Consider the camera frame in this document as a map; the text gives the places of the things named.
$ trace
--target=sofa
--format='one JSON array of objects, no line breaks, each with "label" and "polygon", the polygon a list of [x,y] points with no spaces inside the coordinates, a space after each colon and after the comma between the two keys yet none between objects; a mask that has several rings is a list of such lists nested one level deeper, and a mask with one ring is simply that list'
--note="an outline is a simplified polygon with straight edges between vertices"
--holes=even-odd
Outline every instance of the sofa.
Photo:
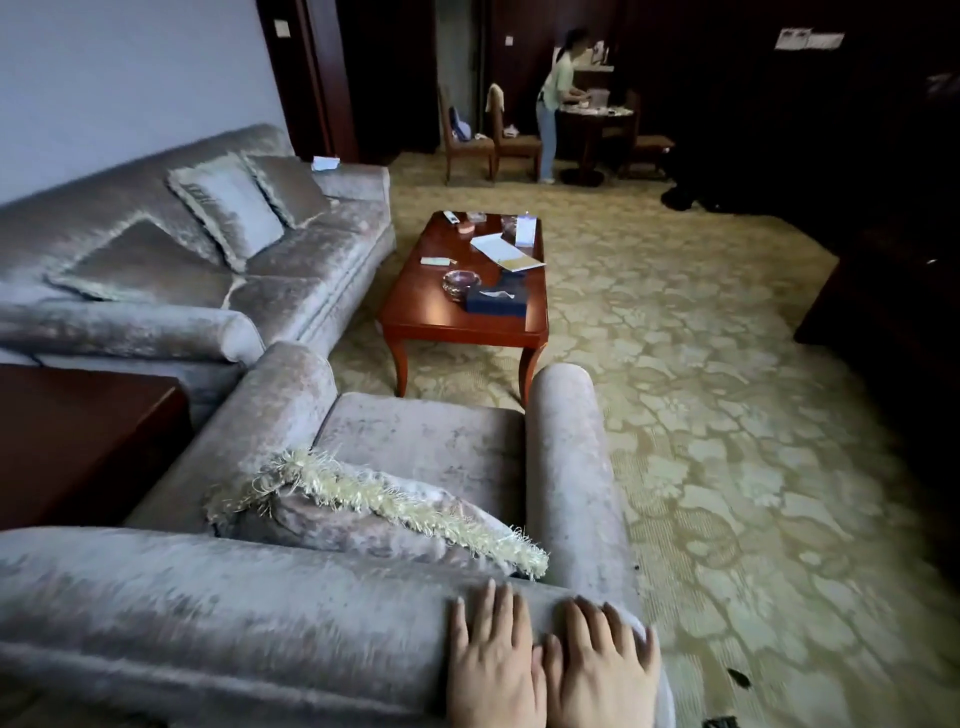
[{"label": "sofa", "polygon": [[[463,596],[469,608],[486,576],[211,536],[209,485],[311,444],[523,526],[550,552],[541,582],[515,579],[538,633],[561,628],[557,608],[571,595],[640,613],[583,369],[545,367],[524,415],[338,396],[325,360],[277,343],[125,528],[0,533],[0,675],[186,725],[440,724],[449,605]],[[665,676],[656,724],[674,725]]]},{"label": "sofa", "polygon": [[253,126],[0,207],[0,361],[175,376],[200,425],[274,342],[301,342],[326,356],[396,247],[383,167],[315,173],[334,205],[247,261],[225,308],[92,301],[51,282],[134,215],[156,220],[190,253],[228,271],[168,175],[231,153],[293,150],[282,130]]}]

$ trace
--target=tissue box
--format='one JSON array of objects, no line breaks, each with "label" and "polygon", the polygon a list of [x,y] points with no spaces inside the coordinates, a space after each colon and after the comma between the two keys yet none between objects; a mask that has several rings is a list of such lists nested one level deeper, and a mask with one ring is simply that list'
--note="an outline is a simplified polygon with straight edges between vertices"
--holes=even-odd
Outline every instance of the tissue box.
[{"label": "tissue box", "polygon": [[[470,288],[467,297],[464,298],[464,309],[467,313],[486,313],[492,316],[517,316],[519,318],[527,317],[527,299],[529,293],[524,284],[525,276],[505,273],[500,277],[496,285],[480,285]],[[508,296],[485,296],[484,291],[493,293],[495,291],[506,291],[513,295]]]}]

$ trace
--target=person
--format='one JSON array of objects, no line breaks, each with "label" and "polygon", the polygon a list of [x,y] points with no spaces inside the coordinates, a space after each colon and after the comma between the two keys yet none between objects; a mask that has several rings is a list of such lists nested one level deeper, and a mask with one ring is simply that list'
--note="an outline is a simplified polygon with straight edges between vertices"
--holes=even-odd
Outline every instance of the person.
[{"label": "person", "polygon": [[522,595],[491,579],[468,632],[464,600],[450,620],[447,720],[451,728],[652,728],[660,646],[610,604],[565,605],[569,660],[556,635],[534,646]]},{"label": "person", "polygon": [[557,109],[565,102],[580,101],[585,91],[573,85],[573,60],[590,47],[587,30],[576,28],[566,34],[564,47],[558,52],[553,70],[543,82],[537,97],[537,126],[543,154],[540,156],[540,182],[553,184],[553,159],[557,155]]}]

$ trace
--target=blue jeans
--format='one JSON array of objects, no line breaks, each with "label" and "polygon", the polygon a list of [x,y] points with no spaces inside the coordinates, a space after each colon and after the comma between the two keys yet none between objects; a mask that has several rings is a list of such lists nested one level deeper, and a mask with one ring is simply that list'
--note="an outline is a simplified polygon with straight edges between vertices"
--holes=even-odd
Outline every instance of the blue jeans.
[{"label": "blue jeans", "polygon": [[553,179],[553,158],[557,155],[557,112],[551,111],[537,101],[537,126],[540,127],[540,141],[543,142],[543,154],[540,156],[540,179]]}]

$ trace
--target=light green shirt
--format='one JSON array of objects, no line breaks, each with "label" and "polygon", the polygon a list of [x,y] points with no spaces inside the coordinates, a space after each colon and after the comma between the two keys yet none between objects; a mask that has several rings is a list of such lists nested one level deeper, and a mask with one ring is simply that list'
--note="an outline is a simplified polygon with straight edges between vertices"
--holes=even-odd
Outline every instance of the light green shirt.
[{"label": "light green shirt", "polygon": [[560,108],[564,102],[564,94],[573,87],[573,59],[564,51],[560,60],[553,66],[550,75],[543,82],[543,105],[551,111]]}]

